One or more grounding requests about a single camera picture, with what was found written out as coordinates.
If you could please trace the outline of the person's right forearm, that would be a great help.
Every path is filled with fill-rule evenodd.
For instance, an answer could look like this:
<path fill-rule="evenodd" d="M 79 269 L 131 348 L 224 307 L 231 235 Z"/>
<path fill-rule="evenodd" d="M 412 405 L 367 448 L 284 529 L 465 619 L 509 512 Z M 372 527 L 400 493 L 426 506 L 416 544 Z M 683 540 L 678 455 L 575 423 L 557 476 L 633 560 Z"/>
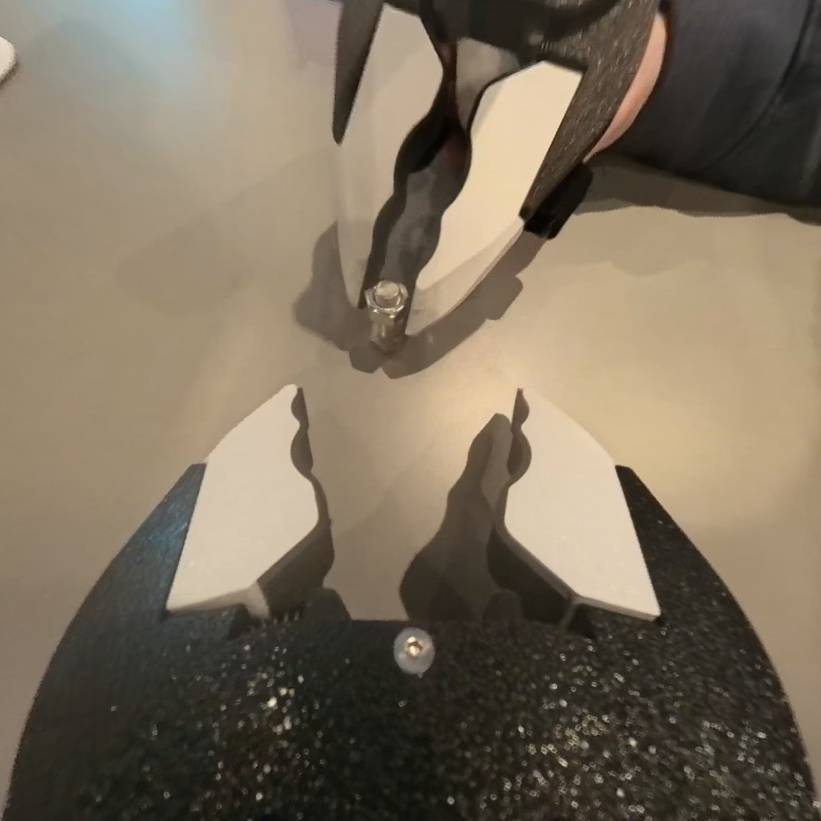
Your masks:
<path fill-rule="evenodd" d="M 820 2 L 661 2 L 606 151 L 819 210 Z"/>

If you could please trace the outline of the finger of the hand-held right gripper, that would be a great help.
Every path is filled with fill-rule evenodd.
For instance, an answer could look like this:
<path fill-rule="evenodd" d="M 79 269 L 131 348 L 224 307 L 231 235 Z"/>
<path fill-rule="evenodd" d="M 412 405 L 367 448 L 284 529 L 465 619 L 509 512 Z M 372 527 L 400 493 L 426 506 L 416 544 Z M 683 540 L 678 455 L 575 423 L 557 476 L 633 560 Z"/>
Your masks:
<path fill-rule="evenodd" d="M 470 126 L 467 177 L 416 279 L 407 335 L 453 312 L 519 238 L 520 212 L 582 78 L 566 67 L 530 66 L 484 90 Z"/>
<path fill-rule="evenodd" d="M 413 177 L 433 158 L 443 62 L 435 6 L 343 6 L 335 54 L 337 248 L 354 310 L 390 270 Z"/>

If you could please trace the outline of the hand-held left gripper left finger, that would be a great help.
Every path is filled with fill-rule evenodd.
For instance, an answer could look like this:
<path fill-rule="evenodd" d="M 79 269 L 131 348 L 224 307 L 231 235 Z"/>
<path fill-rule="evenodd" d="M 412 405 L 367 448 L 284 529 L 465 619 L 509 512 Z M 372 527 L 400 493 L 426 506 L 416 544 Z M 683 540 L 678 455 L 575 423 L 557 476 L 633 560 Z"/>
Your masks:
<path fill-rule="evenodd" d="M 334 563 L 301 388 L 285 385 L 211 450 L 167 600 L 169 613 L 303 607 Z"/>

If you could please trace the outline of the silver hex bolt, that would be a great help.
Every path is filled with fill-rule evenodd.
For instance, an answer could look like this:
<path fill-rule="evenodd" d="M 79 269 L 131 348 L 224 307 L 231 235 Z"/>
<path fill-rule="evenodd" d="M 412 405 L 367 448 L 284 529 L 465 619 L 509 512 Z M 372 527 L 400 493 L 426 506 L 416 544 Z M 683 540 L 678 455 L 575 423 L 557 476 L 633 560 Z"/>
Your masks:
<path fill-rule="evenodd" d="M 398 340 L 402 332 L 399 329 L 399 321 L 402 314 L 396 317 L 369 314 L 370 339 L 371 342 L 383 353 L 391 354 L 395 351 Z"/>

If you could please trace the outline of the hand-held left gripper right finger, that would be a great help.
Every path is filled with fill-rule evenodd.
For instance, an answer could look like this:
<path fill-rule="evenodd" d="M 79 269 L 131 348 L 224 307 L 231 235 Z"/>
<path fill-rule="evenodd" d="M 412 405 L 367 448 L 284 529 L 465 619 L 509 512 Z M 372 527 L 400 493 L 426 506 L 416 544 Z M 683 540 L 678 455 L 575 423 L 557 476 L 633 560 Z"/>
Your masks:
<path fill-rule="evenodd" d="M 519 389 L 490 573 L 535 621 L 580 607 L 656 621 L 661 607 L 615 461 L 557 405 Z"/>

